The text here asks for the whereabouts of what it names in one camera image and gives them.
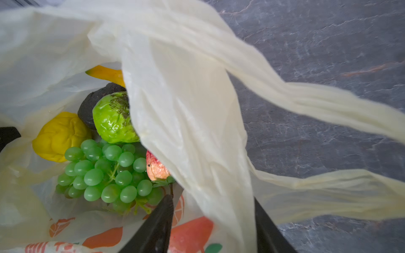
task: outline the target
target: plastic bag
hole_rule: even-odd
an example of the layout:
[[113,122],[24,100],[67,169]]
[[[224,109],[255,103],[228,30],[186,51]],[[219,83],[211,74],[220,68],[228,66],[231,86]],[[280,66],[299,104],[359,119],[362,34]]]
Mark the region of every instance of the plastic bag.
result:
[[[366,170],[296,179],[253,168],[226,70],[287,110],[403,143],[405,116],[341,89],[283,82],[207,4],[68,0],[58,8],[4,12],[0,24],[1,125],[16,126],[22,136],[0,154],[4,249],[49,240],[49,224],[43,223],[48,214],[57,217],[66,208],[86,214],[49,197],[49,179],[62,165],[40,161],[31,140],[60,111],[75,112],[89,92],[105,85],[83,72],[108,62],[122,63],[142,144],[239,252],[256,248],[253,192],[277,223],[322,214],[405,215],[405,183]],[[252,176],[251,182],[250,172],[261,181]],[[116,222],[110,218],[98,221]]]

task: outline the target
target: green grapes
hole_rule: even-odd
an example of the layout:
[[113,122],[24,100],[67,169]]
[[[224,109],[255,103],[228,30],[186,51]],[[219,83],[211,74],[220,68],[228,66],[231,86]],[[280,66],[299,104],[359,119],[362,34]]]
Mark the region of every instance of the green grapes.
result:
[[90,161],[97,161],[102,157],[102,149],[100,147],[92,147],[86,151],[86,158]]
[[85,184],[83,176],[77,176],[73,180],[73,187],[78,189],[78,190],[84,190],[87,187],[87,184]]
[[97,147],[97,142],[92,139],[85,140],[80,145],[81,150],[83,150],[84,152],[94,147]]
[[60,184],[57,184],[56,187],[55,187],[55,192],[56,192],[57,194],[63,194],[63,193],[65,193],[65,191],[66,191],[67,188],[68,188],[67,185],[62,186],[62,185],[60,185]]
[[151,181],[144,179],[139,182],[138,186],[136,187],[139,196],[145,197],[152,191],[152,183]]
[[130,143],[122,145],[121,149],[122,149],[122,152],[131,152],[132,154],[135,153],[135,146]]
[[78,198],[78,197],[82,196],[83,193],[84,193],[84,190],[78,190],[78,189],[76,189],[74,187],[71,187],[69,189],[69,196],[71,198]]
[[152,206],[157,206],[163,199],[163,191],[160,187],[152,188],[152,191],[146,196],[148,203]]
[[136,159],[133,166],[136,172],[146,171],[146,159],[143,157]]
[[88,186],[94,186],[101,183],[104,178],[104,173],[100,169],[89,170],[86,175],[84,175],[84,182]]
[[135,160],[134,155],[131,152],[126,151],[119,156],[118,163],[122,167],[128,167],[134,163],[134,160]]
[[75,165],[77,162],[71,162],[65,167],[65,173],[68,176],[76,176]]
[[129,203],[122,202],[119,198],[113,202],[113,209],[116,212],[123,213],[127,211],[130,207]]
[[134,172],[132,173],[132,185],[137,187],[139,182],[145,179],[145,175],[143,173]]
[[72,162],[79,161],[80,159],[83,158],[83,156],[84,156],[83,151],[78,147],[68,148],[65,152],[66,160]]
[[119,186],[127,186],[132,181],[132,175],[129,171],[124,170],[115,177],[115,183]]
[[68,176],[65,173],[63,173],[62,175],[58,176],[58,184],[60,184],[61,186],[67,186],[71,184],[74,179],[75,179],[74,176]]
[[93,185],[86,188],[84,198],[87,201],[96,201],[101,197],[104,187],[102,185]]
[[106,203],[114,202],[121,193],[121,189],[116,184],[107,185],[101,193],[101,199]]
[[103,171],[104,173],[107,173],[113,168],[113,164],[107,158],[102,157],[96,161],[94,167]]
[[105,157],[110,161],[117,161],[121,153],[122,150],[117,145],[109,146],[104,152]]
[[89,160],[83,160],[75,165],[75,173],[79,176],[86,175],[87,171],[94,169],[94,165]]
[[136,191],[135,186],[129,185],[124,189],[122,189],[119,198],[124,203],[131,203],[132,201],[135,200],[137,194],[138,192]]

